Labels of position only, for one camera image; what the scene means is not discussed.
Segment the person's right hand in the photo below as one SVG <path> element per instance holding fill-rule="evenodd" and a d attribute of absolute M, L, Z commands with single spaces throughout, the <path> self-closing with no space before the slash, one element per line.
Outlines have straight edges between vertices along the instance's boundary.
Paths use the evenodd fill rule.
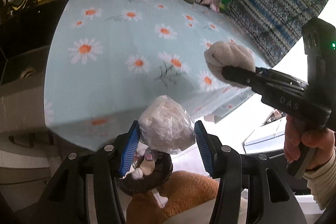
<path fill-rule="evenodd" d="M 329 128 L 323 130 L 303 131 L 299 129 L 290 115 L 286 116 L 284 155 L 289 163 L 297 161 L 301 156 L 299 144 L 316 148 L 313 159 L 307 170 L 316 169 L 328 162 L 334 151 L 335 132 Z"/>

